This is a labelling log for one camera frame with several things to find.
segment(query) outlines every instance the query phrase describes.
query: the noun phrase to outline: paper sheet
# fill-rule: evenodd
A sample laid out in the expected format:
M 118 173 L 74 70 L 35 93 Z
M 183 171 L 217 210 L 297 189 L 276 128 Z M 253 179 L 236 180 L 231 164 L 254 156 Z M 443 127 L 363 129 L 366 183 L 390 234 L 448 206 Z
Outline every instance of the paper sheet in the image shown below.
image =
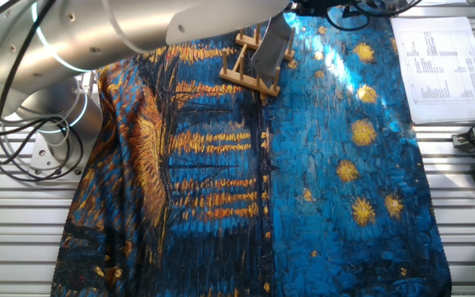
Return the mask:
M 414 123 L 475 120 L 475 40 L 466 17 L 392 20 Z

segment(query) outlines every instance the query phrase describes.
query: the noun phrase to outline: wooden stand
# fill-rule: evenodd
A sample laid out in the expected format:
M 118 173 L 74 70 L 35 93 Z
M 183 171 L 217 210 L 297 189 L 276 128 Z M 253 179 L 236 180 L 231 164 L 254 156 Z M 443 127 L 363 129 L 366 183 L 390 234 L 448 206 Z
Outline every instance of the wooden stand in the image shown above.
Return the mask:
M 292 61 L 294 59 L 293 42 L 294 28 L 290 34 L 289 45 L 287 46 L 284 56 L 284 59 L 288 61 Z M 221 71 L 219 71 L 219 77 L 271 96 L 278 96 L 280 93 L 280 87 L 278 87 L 278 81 L 280 80 L 280 67 L 276 67 L 274 83 L 270 87 L 267 87 L 259 77 L 253 78 L 244 74 L 245 53 L 247 50 L 257 50 L 261 45 L 260 24 L 257 24 L 256 26 L 254 37 L 244 35 L 243 29 L 241 29 L 236 37 L 236 43 L 238 45 L 242 45 L 241 53 L 239 53 L 239 59 L 232 70 L 228 69 L 228 53 L 226 50 L 223 50 L 223 68 Z

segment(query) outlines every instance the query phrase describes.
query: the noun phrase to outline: yellow star pattern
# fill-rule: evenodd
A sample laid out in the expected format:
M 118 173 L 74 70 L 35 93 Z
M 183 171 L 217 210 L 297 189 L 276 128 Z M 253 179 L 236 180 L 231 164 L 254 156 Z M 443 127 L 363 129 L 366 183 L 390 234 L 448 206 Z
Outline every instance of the yellow star pattern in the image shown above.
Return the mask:
M 343 182 L 352 182 L 359 178 L 359 171 L 351 161 L 342 160 L 336 168 L 336 174 Z
M 384 204 L 386 205 L 388 213 L 392 218 L 401 218 L 401 210 L 404 208 L 404 206 L 401 204 L 401 201 L 396 194 L 389 194 L 386 196 Z
M 351 125 L 353 142 L 358 146 L 367 146 L 374 142 L 377 134 L 373 125 L 368 120 L 357 120 Z
M 303 198 L 306 201 L 313 201 L 313 194 L 311 194 L 311 191 L 309 189 L 305 189 L 303 191 Z
M 366 43 L 361 43 L 353 49 L 353 52 L 359 55 L 360 61 L 364 63 L 375 63 L 375 57 L 373 56 L 374 52 L 371 49 L 371 46 Z
M 317 59 L 318 61 L 323 59 L 323 52 L 315 52 L 314 53 L 314 58 Z
M 296 69 L 298 67 L 298 62 L 296 62 L 296 60 L 292 60 L 289 62 L 289 64 L 287 64 L 287 67 L 291 69 Z
M 365 198 L 357 197 L 351 207 L 353 208 L 353 219 L 360 227 L 364 227 L 368 223 L 374 223 L 375 211 Z
M 377 101 L 377 92 L 372 87 L 363 86 L 356 94 L 364 103 L 375 103 Z

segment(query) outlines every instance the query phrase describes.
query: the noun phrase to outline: metal slatted surface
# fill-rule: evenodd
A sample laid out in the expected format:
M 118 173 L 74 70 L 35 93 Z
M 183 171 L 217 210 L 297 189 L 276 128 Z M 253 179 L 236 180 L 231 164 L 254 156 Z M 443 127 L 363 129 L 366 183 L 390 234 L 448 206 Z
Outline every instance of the metal slatted surface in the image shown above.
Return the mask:
M 467 15 L 475 33 L 475 7 L 416 7 L 406 17 Z M 454 295 L 475 296 L 475 151 L 453 148 L 450 136 L 465 125 L 417 126 L 454 281 Z M 16 134 L 17 145 L 25 134 Z M 28 144 L 22 157 L 33 154 Z M 49 295 L 59 240 L 77 183 L 24 184 L 0 173 L 0 297 Z

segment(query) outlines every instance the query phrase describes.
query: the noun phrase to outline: blue fabric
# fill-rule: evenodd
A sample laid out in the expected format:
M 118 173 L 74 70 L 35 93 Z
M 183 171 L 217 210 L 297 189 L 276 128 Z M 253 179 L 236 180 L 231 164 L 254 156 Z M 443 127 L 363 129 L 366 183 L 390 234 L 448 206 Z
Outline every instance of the blue fabric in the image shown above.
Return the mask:
M 450 296 L 389 21 L 286 19 L 277 98 L 219 78 L 236 34 L 101 70 L 53 296 Z

